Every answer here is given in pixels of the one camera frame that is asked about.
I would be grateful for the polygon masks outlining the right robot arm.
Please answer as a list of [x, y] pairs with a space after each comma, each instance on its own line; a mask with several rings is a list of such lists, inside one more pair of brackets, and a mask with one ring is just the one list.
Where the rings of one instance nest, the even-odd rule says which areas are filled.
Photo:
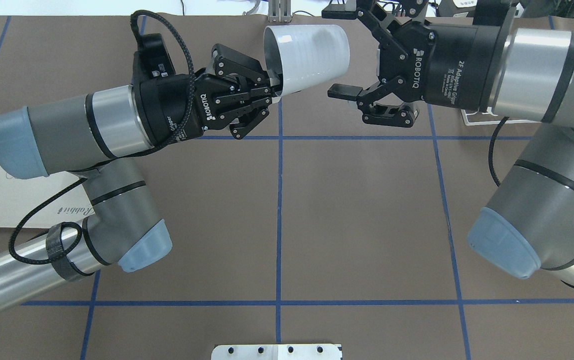
[[407, 22], [375, 0], [323, 9], [359, 20], [379, 44], [377, 82], [328, 96], [355, 103], [369, 125], [411, 127], [415, 101], [539, 122], [467, 241], [516, 278], [542, 269], [574, 289], [574, 30], [512, 30], [508, 0], [479, 0], [471, 25], [426, 21], [426, 0], [400, 5]]

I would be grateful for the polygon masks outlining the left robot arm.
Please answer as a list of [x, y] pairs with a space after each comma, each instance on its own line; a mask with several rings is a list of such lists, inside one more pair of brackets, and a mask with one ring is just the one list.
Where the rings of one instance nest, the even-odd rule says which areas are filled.
[[134, 272], [172, 249], [165, 221], [135, 163], [175, 142], [229, 128], [245, 137], [285, 88], [277, 64], [223, 44], [211, 63], [177, 73], [159, 39], [134, 53], [133, 82], [0, 116], [0, 167], [28, 182], [72, 183], [17, 223], [0, 254], [0, 312], [117, 264]]

